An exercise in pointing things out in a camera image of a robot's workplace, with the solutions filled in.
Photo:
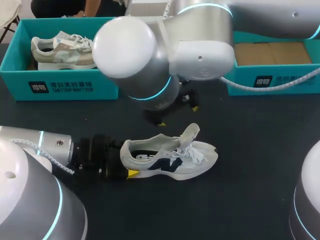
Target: screw hole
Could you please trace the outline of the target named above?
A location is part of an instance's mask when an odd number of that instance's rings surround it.
[[[62,146],[64,143],[65,143],[65,142],[62,141],[62,140],[58,140],[58,141],[56,142],[56,144],[59,145],[59,146]]]
[[[4,175],[5,175],[5,177],[6,177],[7,179],[15,179],[15,178],[16,178],[15,173],[12,172],[12,171],[6,171],[6,172],[4,173]]]

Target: camouflage sneaker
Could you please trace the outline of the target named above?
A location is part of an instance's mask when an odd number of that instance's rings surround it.
[[[93,69],[93,41],[63,31],[52,39],[33,37],[31,52],[38,62],[38,70]]]

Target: shoe lace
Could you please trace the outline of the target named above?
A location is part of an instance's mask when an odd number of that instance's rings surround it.
[[[74,39],[75,42],[81,43],[81,45],[70,47],[70,49],[75,50],[75,49],[83,49],[84,52],[90,52],[93,47],[93,41],[91,39],[88,39],[86,37],[82,37],[77,34],[72,34],[70,36],[71,39]]]
[[[173,151],[176,155],[173,156],[174,158],[180,158],[182,161],[186,159],[192,159],[192,162],[194,164],[201,164],[203,160],[208,160],[206,157],[199,152],[197,149],[195,149],[192,144],[190,144],[188,147],[185,149],[179,149],[177,151]]]

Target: navy blue logo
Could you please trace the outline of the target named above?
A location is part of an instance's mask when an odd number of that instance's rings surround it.
[[[162,171],[174,173],[179,166],[182,164],[182,160],[178,157],[172,165],[170,165],[171,160],[169,158],[159,158],[148,170],[161,169]]]

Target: black table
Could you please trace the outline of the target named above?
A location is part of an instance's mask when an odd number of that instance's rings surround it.
[[[0,45],[0,56],[7,47]],[[166,118],[167,127],[155,127],[125,97],[15,102],[0,80],[0,125],[70,134],[75,141],[96,133],[120,141],[178,136],[197,123],[197,139],[217,147],[216,165],[187,181],[155,176],[96,183],[55,171],[86,208],[87,240],[291,240],[295,185],[320,140],[320,95],[230,97],[220,82],[193,84],[199,111],[186,107]]]

